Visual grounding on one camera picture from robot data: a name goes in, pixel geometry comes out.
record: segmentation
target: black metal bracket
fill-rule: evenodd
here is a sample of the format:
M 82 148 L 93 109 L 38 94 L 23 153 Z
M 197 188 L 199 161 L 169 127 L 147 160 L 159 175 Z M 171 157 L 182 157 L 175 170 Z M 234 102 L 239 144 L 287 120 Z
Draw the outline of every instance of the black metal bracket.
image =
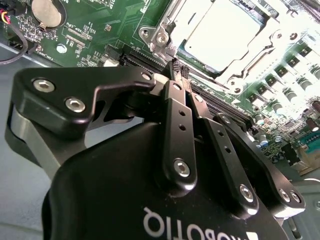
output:
M 225 128 L 211 119 L 206 102 L 197 94 L 188 95 L 197 133 L 212 149 L 212 161 L 222 172 L 221 189 L 227 208 L 238 218 L 247 219 L 259 210 L 259 201 L 243 169 Z
M 305 210 L 302 195 L 286 177 L 250 141 L 241 128 L 224 114 L 217 114 L 216 121 L 222 124 L 240 157 L 250 182 L 257 195 L 277 218 L 287 218 Z
M 186 106 L 186 92 L 168 81 L 162 92 L 161 167 L 156 181 L 172 197 L 182 197 L 197 183 L 197 166 L 192 111 Z
M 54 91 L 38 91 L 34 81 L 41 79 L 52 82 Z M 92 123 L 97 102 L 105 102 L 106 113 L 121 94 L 149 92 L 155 85 L 152 75 L 140 67 L 25 69 L 14 77 L 11 102 L 25 118 L 65 139 L 78 139 Z M 66 107 L 70 98 L 81 100 L 84 111 L 70 111 Z M 103 118 L 96 117 L 95 128 L 104 124 Z

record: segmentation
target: capacitor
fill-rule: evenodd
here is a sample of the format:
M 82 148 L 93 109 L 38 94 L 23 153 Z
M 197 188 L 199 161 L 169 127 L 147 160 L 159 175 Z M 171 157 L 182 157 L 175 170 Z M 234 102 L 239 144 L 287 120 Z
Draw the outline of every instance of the capacitor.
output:
M 262 115 L 261 115 L 261 114 L 255 115 L 255 116 L 254 116 L 254 119 L 255 119 L 256 124 L 258 124 L 258 125 L 263 125 L 263 124 L 265 124 L 265 121 L 264 121 L 264 119 L 262 118 Z
M 260 135 L 259 142 L 260 142 L 261 147 L 264 147 L 265 145 L 267 145 L 269 143 L 266 135 Z
M 312 107 L 318 112 L 320 113 L 320 101 L 314 101 L 312 103 Z
M 320 69 L 314 71 L 313 75 L 315 76 L 316 79 L 320 80 Z
M 310 93 L 313 90 L 312 83 L 308 80 L 302 81 L 300 86 L 306 93 Z
M 274 138 L 274 141 L 275 141 L 276 143 L 280 143 L 280 142 L 282 141 L 281 136 L 276 136 L 276 137 Z
M 288 92 L 285 96 L 292 104 L 297 104 L 299 102 L 297 94 L 293 91 Z
M 305 123 L 308 125 L 308 127 L 310 128 L 310 130 L 312 132 L 316 132 L 319 130 L 319 127 L 317 125 L 317 123 L 312 119 L 312 118 L 308 118 Z
M 272 105 L 273 110 L 275 111 L 276 114 L 283 115 L 284 114 L 284 108 L 280 103 L 275 103 Z

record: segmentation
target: green circuit board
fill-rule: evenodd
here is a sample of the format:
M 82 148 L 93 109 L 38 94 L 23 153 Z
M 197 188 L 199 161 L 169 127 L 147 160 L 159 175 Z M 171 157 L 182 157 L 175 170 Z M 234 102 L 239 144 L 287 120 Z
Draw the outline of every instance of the green circuit board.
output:
M 169 0 L 63 0 L 66 9 L 64 26 L 52 31 L 37 27 L 31 8 L 26 14 L 12 17 L 25 37 L 39 46 L 36 53 L 63 67 L 95 67 L 107 45 L 121 48 L 124 44 L 150 56 L 148 46 L 140 39 L 137 29 L 155 26 Z M 67 52 L 57 52 L 64 44 Z
M 142 26 L 156 27 L 171 0 L 61 0 L 61 2 L 66 10 L 66 21 L 63 26 L 54 30 L 39 29 L 39 24 L 31 11 L 30 0 L 26 1 L 28 7 L 24 14 L 11 17 L 11 24 L 19 26 L 24 36 L 30 42 L 37 44 L 36 54 L 62 67 L 96 67 L 108 45 L 118 49 L 128 45 L 160 63 L 160 60 L 152 56 L 149 47 L 140 38 L 138 30 Z M 295 1 L 288 0 L 287 3 L 291 4 L 292 9 L 300 10 Z M 276 114 L 272 109 L 272 104 L 278 100 L 278 96 L 284 96 L 282 92 L 275 93 L 273 99 L 269 99 L 270 101 L 266 101 L 261 107 L 257 107 L 250 101 L 250 97 L 258 94 L 259 88 L 262 85 L 266 86 L 268 78 L 276 76 L 276 71 L 280 68 L 288 69 L 289 74 L 292 75 L 292 79 L 284 81 L 287 89 L 293 86 L 299 88 L 298 82 L 301 79 L 310 79 L 315 88 L 320 87 L 319 78 L 311 76 L 320 69 L 320 61 L 305 62 L 307 67 L 300 72 L 288 66 L 289 61 L 307 46 L 312 46 L 318 54 L 320 29 L 307 28 L 308 26 L 296 42 L 287 46 L 284 54 L 275 56 L 260 72 L 252 74 L 240 95 L 217 91 L 205 82 L 191 79 L 191 83 L 202 89 L 204 93 L 209 94 L 213 99 L 222 100 L 225 105 L 248 118 L 261 114 L 265 123 L 258 127 L 265 131 L 269 140 L 269 146 L 263 149 L 264 152 L 269 153 L 269 157 L 280 152 L 281 147 L 287 143 L 298 147 L 299 140 L 310 134 L 305 124 L 306 116 L 302 115 L 305 109 L 310 109 L 308 116 L 320 125 L 320 114 L 311 107 L 313 101 L 320 100 L 319 94 L 306 96 L 298 106 L 288 104 L 285 107 L 287 112 L 297 111 L 295 117 Z M 4 32 L 8 39 L 12 36 L 7 25 L 4 25 Z M 58 44 L 66 46 L 65 53 L 61 54 L 57 51 Z M 206 66 L 197 59 L 184 55 L 180 51 L 178 56 L 198 70 L 209 73 Z M 286 127 L 288 122 L 292 122 L 293 126 Z M 291 135 L 293 131 L 297 132 L 294 136 Z M 275 142 L 278 136 L 281 136 L 281 141 Z

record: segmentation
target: black memory slot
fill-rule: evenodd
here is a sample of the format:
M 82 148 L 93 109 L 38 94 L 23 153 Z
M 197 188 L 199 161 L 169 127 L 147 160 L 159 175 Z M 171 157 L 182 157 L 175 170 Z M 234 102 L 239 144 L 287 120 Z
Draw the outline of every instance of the black memory slot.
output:
M 251 121 L 251 118 L 248 115 L 225 103 L 223 100 L 206 93 L 200 87 L 191 85 L 191 88 L 194 93 L 200 95 L 206 101 L 209 111 L 213 115 L 224 113 L 238 123 L 247 124 Z

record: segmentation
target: cable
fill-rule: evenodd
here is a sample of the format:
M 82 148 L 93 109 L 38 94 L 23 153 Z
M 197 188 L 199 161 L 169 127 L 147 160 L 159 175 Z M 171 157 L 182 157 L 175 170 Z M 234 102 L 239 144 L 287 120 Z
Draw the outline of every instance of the cable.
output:
M 1 19 L 5 24 L 10 24 L 10 20 L 8 19 L 7 16 L 5 16 L 7 13 L 8 13 L 7 11 L 2 12 L 1 13 Z
M 6 59 L 6 60 L 0 60 L 0 66 L 1 65 L 6 65 L 6 64 L 11 64 L 11 63 L 19 60 L 28 50 L 28 42 L 27 42 L 25 36 L 19 30 L 19 28 L 15 27 L 13 24 L 8 24 L 8 27 L 11 28 L 12 31 L 14 31 L 14 33 L 21 39 L 21 41 L 22 41 L 22 49 L 14 57 Z
M 313 8 L 317 12 L 320 12 L 320 3 L 317 0 L 300 0 L 300 2 L 308 5 L 310 8 Z
M 319 179 L 316 179 L 316 178 L 306 178 L 304 180 L 307 180 L 307 181 L 316 181 L 316 182 L 319 182 L 320 183 L 320 180 Z

